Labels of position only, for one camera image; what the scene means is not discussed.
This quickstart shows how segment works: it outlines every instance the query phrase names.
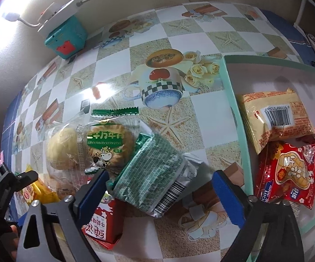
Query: red snack package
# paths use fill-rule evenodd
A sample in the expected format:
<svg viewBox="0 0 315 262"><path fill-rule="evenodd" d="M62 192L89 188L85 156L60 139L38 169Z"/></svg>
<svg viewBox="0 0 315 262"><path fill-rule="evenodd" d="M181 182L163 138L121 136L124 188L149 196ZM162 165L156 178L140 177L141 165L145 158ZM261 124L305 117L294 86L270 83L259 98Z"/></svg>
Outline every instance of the red snack package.
<svg viewBox="0 0 315 262"><path fill-rule="evenodd" d="M107 249L119 241L124 225L126 203L106 191L90 222L82 231Z"/></svg>
<svg viewBox="0 0 315 262"><path fill-rule="evenodd" d="M312 144L315 144L315 134L299 137L297 138L297 140L302 141L303 143L312 145Z"/></svg>
<svg viewBox="0 0 315 262"><path fill-rule="evenodd" d="M277 198L312 208L315 198L315 144L294 147L269 142L259 155L255 195L264 202Z"/></svg>

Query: barcode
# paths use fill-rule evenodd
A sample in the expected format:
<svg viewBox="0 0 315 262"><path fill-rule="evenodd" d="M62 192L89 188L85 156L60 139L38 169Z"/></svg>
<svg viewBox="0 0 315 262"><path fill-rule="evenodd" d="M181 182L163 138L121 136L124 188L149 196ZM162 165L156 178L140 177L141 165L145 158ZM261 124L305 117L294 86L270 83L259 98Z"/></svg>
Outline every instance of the barcode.
<svg viewBox="0 0 315 262"><path fill-rule="evenodd" d="M184 189L185 186L183 184L175 181L156 205L154 211L163 215L177 201Z"/></svg>
<svg viewBox="0 0 315 262"><path fill-rule="evenodd" d="M265 114L267 115L271 126L291 125L287 107L276 110L265 110Z"/></svg>

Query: plastic wrapper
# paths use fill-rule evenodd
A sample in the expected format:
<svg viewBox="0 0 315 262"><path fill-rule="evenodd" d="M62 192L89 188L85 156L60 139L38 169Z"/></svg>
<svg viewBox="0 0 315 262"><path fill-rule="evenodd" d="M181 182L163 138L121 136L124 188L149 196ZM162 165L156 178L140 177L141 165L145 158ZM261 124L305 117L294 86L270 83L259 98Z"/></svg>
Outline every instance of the plastic wrapper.
<svg viewBox="0 0 315 262"><path fill-rule="evenodd" d="M291 89L238 95L247 137L257 154L269 141L315 134L304 105Z"/></svg>
<svg viewBox="0 0 315 262"><path fill-rule="evenodd" d="M264 202L282 198L312 208L315 198L315 144L294 147L269 142L259 155L255 195Z"/></svg>
<svg viewBox="0 0 315 262"><path fill-rule="evenodd" d="M3 150L0 153L0 165L4 163Z"/></svg>
<svg viewBox="0 0 315 262"><path fill-rule="evenodd" d="M118 176L132 157L139 134L137 114L138 107L92 111L86 134L88 156L110 178Z"/></svg>
<svg viewBox="0 0 315 262"><path fill-rule="evenodd" d="M60 199L75 195L87 183L84 170L91 165L87 157L87 122L81 112L65 123L54 123L46 133L47 184Z"/></svg>
<svg viewBox="0 0 315 262"><path fill-rule="evenodd" d="M27 164L26 172L31 170L31 166ZM56 192L52 192L40 178L31 185L23 188L20 192L28 205L34 200L39 200L42 204L59 202Z"/></svg>
<svg viewBox="0 0 315 262"><path fill-rule="evenodd" d="M132 160L113 183L107 183L108 192L148 215L161 217L196 177L201 161L178 152L142 121L141 130L144 133L136 141Z"/></svg>

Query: biscuit package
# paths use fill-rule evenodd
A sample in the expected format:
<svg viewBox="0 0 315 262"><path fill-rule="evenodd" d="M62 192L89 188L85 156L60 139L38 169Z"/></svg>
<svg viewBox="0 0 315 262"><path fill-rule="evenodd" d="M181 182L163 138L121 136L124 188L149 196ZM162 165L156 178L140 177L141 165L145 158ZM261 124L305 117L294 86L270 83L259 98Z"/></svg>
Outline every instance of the biscuit package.
<svg viewBox="0 0 315 262"><path fill-rule="evenodd" d="M259 155L255 195L264 202L282 198L312 208L315 198L315 144L300 148L269 142Z"/></svg>
<svg viewBox="0 0 315 262"><path fill-rule="evenodd" d="M84 170L91 165L85 144L87 121L81 111L68 122L55 122L46 132L45 182L60 199L75 195L87 183Z"/></svg>
<svg viewBox="0 0 315 262"><path fill-rule="evenodd" d="M86 133L88 156L105 168L111 178L120 174L131 159L139 134L138 107L95 109Z"/></svg>
<svg viewBox="0 0 315 262"><path fill-rule="evenodd" d="M298 95L291 89L238 95L247 137L257 154L269 141L315 134Z"/></svg>

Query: finger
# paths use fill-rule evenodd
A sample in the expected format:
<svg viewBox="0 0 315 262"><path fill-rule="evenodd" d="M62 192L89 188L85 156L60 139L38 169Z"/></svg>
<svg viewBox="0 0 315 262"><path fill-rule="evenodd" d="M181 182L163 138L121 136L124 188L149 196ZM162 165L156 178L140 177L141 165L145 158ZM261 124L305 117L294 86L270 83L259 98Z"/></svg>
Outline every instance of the finger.
<svg viewBox="0 0 315 262"><path fill-rule="evenodd" d="M18 243L19 243L19 238L14 238L13 245L16 247L16 249L18 248Z"/></svg>
<svg viewBox="0 0 315 262"><path fill-rule="evenodd" d="M17 227L15 225L11 225L11 229L12 229L12 232L18 236L18 230L17 230Z"/></svg>
<svg viewBox="0 0 315 262"><path fill-rule="evenodd" d="M17 259L17 250L12 251L11 252L11 256L12 256L13 260L16 261L16 259Z"/></svg>

